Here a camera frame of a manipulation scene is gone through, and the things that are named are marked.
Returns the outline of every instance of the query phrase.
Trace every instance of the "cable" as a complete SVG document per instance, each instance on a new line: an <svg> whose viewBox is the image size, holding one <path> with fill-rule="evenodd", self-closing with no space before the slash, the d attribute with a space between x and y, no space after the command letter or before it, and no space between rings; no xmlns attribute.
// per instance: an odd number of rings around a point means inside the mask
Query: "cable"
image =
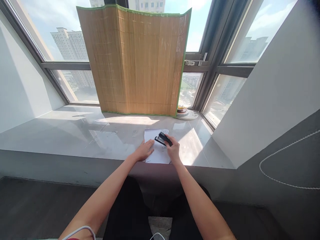
<svg viewBox="0 0 320 240"><path fill-rule="evenodd" d="M266 157L265 159L263 159L263 160L260 162L260 164L259 164L260 171L261 171L266 177L270 178L271 180L276 181L276 182L278 182L278 183L282 183L282 184L287 185L287 186L290 186L290 187L295 187L295 188L300 188L300 189L309 189L309 190L320 190L320 187L299 187L299 186L294 186L294 185L291 185L291 184L288 184L288 183L284 183L284 182L278 181L278 180L276 180L276 179L274 179L274 178L272 178L272 177L269 177L269 176L268 176L267 174L265 174L264 171L261 169L261 164L262 164L265 160L267 160L269 157L271 157L271 156L277 154L278 152L281 152L282 150L284 150L284 149L286 149L286 148L288 148L288 147L291 147L292 145L294 145L294 144L296 144L296 143L298 143L298 142L301 142L302 140L305 140L305 139L307 139L308 137L311 137L311 136L313 136L313 135L315 135L315 134L317 134L317 133L319 133L319 132L320 132L320 130L317 130L317 131L315 131L315 132L313 132L313 133L311 133L311 134L309 134L309 135L307 135L307 136L305 136L305 137L303 137L303 138L301 138L301 139L299 139L299 140L297 140L297 141L289 144L288 146L286 146L286 147L284 147L284 148L281 148L280 150L278 150L278 151L270 154L268 157Z"/></svg>
<svg viewBox="0 0 320 240"><path fill-rule="evenodd" d="M75 230L74 232L70 233L68 236L66 236L65 238L63 238L62 240L67 240L69 237L71 237L73 234L76 234L77 232L79 232L82 229L88 229L91 232L92 238L93 240L96 240L96 235L94 234L94 232L92 231L91 227L89 226L83 226L81 228L78 228L77 230Z"/></svg>
<svg viewBox="0 0 320 240"><path fill-rule="evenodd" d="M163 237L160 233L155 233L155 234L150 238L150 240L151 240L156 234L159 234L159 235L162 237L162 239L165 240L164 237Z"/></svg>

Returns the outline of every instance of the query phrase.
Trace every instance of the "black stapler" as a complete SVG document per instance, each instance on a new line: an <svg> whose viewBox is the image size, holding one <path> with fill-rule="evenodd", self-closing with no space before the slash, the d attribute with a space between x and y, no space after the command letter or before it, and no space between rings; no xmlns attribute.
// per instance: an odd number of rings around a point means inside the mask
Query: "black stapler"
<svg viewBox="0 0 320 240"><path fill-rule="evenodd" d="M170 147L172 146L172 142L170 141L170 139L166 135L164 135L163 132L160 132L159 136L155 137L154 140L156 140L157 142L161 143L164 146L166 145L164 143L164 141L167 141L167 143L169 143Z"/></svg>

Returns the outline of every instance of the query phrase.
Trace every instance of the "dark floor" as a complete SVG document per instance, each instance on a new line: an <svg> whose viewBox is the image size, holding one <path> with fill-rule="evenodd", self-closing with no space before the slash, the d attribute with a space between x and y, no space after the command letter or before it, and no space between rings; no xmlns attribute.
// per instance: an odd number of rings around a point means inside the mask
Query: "dark floor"
<svg viewBox="0 0 320 240"><path fill-rule="evenodd" d="M0 180L0 239L58 238L95 188ZM237 240L289 239L264 208L215 203ZM102 237L105 224L97 237Z"/></svg>

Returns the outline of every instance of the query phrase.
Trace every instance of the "white marble windowsill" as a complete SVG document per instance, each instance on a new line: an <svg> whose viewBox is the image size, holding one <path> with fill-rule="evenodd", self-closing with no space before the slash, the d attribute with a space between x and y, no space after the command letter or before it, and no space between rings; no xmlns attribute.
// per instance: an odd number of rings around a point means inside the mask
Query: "white marble windowsill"
<svg viewBox="0 0 320 240"><path fill-rule="evenodd" d="M184 165L234 169L201 116L185 121L164 116L102 113L69 105L0 134L0 149L124 160L146 128L169 129L180 143Z"/></svg>

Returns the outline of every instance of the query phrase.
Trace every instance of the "gray wall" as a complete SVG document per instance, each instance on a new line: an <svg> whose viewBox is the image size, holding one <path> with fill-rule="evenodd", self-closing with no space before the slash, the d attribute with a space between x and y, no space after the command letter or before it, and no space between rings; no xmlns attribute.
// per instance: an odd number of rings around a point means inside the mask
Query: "gray wall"
<svg viewBox="0 0 320 240"><path fill-rule="evenodd" d="M319 17L298 0L213 133L236 168L320 108L319 42Z"/></svg>
<svg viewBox="0 0 320 240"><path fill-rule="evenodd" d="M0 133L64 105L0 11Z"/></svg>
<svg viewBox="0 0 320 240"><path fill-rule="evenodd" d="M277 183L259 170L266 156L320 129L320 110L290 129L237 170L192 167L188 170L208 189L212 199L266 206L292 239L319 239L320 191ZM320 133L274 155L262 169L279 181L320 187ZM119 160L0 150L0 175L99 186ZM144 191L177 192L179 179L173 165L137 163L130 175Z"/></svg>

